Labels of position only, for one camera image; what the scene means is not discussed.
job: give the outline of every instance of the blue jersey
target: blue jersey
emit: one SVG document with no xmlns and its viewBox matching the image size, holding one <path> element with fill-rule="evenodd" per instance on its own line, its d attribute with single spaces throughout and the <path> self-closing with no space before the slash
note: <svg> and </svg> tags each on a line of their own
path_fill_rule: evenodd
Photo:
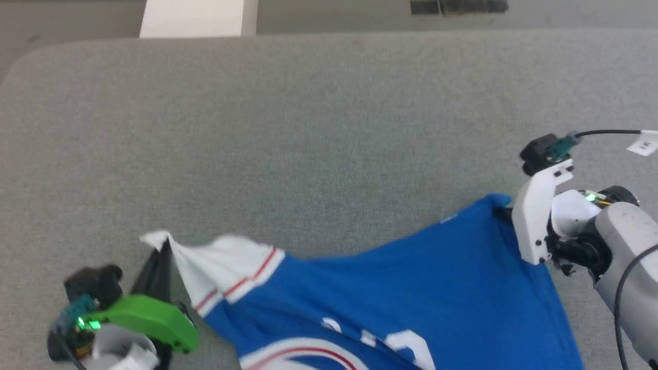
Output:
<svg viewBox="0 0 658 370">
<path fill-rule="evenodd" d="M 489 195 L 349 257 L 301 260 L 235 236 L 172 248 L 244 369 L 582 369 L 546 268 L 521 260 L 496 216 L 508 202 Z"/>
</svg>

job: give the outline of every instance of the gray table surface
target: gray table surface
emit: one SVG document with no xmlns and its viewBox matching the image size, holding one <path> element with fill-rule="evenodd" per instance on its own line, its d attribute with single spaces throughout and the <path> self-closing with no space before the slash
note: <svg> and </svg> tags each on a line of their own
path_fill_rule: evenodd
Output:
<svg viewBox="0 0 658 370">
<path fill-rule="evenodd" d="M 658 128 L 656 61 L 653 30 L 117 40 L 29 54 L 0 87 L 0 367 L 60 368 L 45 334 L 63 278 L 115 262 L 129 287 L 150 252 L 143 232 L 189 244 L 238 232 L 301 257 L 367 250 L 489 192 L 515 194 L 533 138 Z M 656 217 L 658 155 L 624 150 L 632 140 L 588 139 L 568 185 L 625 185 Z M 618 369 L 611 314 L 586 273 L 554 280 L 587 368 Z M 236 368 L 204 325 L 199 350 L 172 364 Z"/>
</svg>

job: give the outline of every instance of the red stripe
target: red stripe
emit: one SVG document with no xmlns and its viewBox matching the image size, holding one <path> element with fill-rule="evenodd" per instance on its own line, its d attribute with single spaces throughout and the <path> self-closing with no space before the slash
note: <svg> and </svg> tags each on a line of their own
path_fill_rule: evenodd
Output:
<svg viewBox="0 0 658 370">
<path fill-rule="evenodd" d="M 228 296 L 232 292 L 235 292 L 236 289 L 238 289 L 242 284 L 246 283 L 247 281 L 249 281 L 249 280 L 253 281 L 254 279 L 256 279 L 261 274 L 261 272 L 263 270 L 265 270 L 265 267 L 267 266 L 268 263 L 270 263 L 270 260 L 272 259 L 272 257 L 274 257 L 275 253 L 276 253 L 276 249 L 272 248 L 272 251 L 270 252 L 270 255 L 267 256 L 267 258 L 265 259 L 265 262 L 263 262 L 263 264 L 261 265 L 261 268 L 258 269 L 258 271 L 256 271 L 256 273 L 253 276 L 245 277 L 242 280 L 238 281 L 237 284 L 233 285 L 233 287 L 231 287 L 231 289 L 227 290 L 226 293 L 224 293 L 224 297 Z"/>
<path fill-rule="evenodd" d="M 325 350 L 324 348 L 315 348 L 315 347 L 296 347 L 296 348 L 288 348 L 287 350 L 281 350 L 279 352 L 273 353 L 266 358 L 260 360 L 256 365 L 251 366 L 249 370 L 258 370 L 262 368 L 264 365 L 267 365 L 268 362 L 276 359 L 277 357 L 280 357 L 282 355 L 288 354 L 290 352 L 296 352 L 296 351 L 310 351 L 310 352 L 323 352 L 325 354 L 328 354 L 330 356 L 334 356 L 335 358 L 343 361 L 347 366 L 349 367 L 350 370 L 357 370 L 357 368 L 349 362 L 346 358 L 343 356 L 335 353 L 334 351 L 330 350 Z"/>
<path fill-rule="evenodd" d="M 265 267 L 267 266 L 268 263 L 270 263 L 270 261 L 272 260 L 272 257 L 274 257 L 275 253 L 276 253 L 276 249 L 272 248 L 272 251 L 270 252 L 270 255 L 267 256 L 267 258 L 265 259 L 265 262 L 263 262 L 263 264 L 258 269 L 258 271 L 256 271 L 256 273 L 253 276 L 245 277 L 245 278 L 242 278 L 240 281 L 238 281 L 238 283 L 233 285 L 231 288 L 229 288 L 224 293 L 224 297 L 228 296 L 232 292 L 235 292 L 236 289 L 238 289 L 242 284 L 246 283 L 247 281 L 255 280 L 263 272 L 263 270 L 265 270 Z M 199 302 L 199 304 L 196 305 L 196 307 L 194 307 L 194 310 L 199 311 L 206 303 L 208 303 L 208 301 L 212 297 L 216 296 L 218 293 L 219 293 L 219 291 L 217 289 L 213 289 L 210 293 L 208 293 L 207 296 L 205 296 L 205 298 L 203 298 L 201 300 L 201 302 Z"/>
<path fill-rule="evenodd" d="M 209 301 L 212 297 L 216 296 L 217 293 L 219 293 L 219 291 L 218 291 L 217 289 L 213 289 L 212 292 L 208 293 L 208 295 L 205 296 L 205 298 L 203 298 L 203 300 L 202 300 L 199 304 L 197 304 L 196 307 L 194 307 L 194 310 L 199 311 L 199 309 L 200 309 L 201 307 L 203 307 L 203 305 L 205 305 L 206 303 L 208 303 L 208 301 Z"/>
</svg>

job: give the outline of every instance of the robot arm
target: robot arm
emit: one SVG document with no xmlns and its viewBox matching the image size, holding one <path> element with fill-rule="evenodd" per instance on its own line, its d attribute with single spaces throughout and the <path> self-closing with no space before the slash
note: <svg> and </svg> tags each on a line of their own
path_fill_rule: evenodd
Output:
<svg viewBox="0 0 658 370">
<path fill-rule="evenodd" d="M 575 133 L 546 135 L 521 152 L 531 176 L 512 210 L 521 257 L 533 265 L 552 259 L 567 276 L 572 265 L 565 262 L 586 267 L 614 313 L 622 368 L 628 369 L 619 327 L 658 370 L 658 253 L 651 254 L 658 250 L 658 223 L 620 186 L 556 196 L 557 185 L 573 178 L 568 150 L 578 143 Z"/>
</svg>

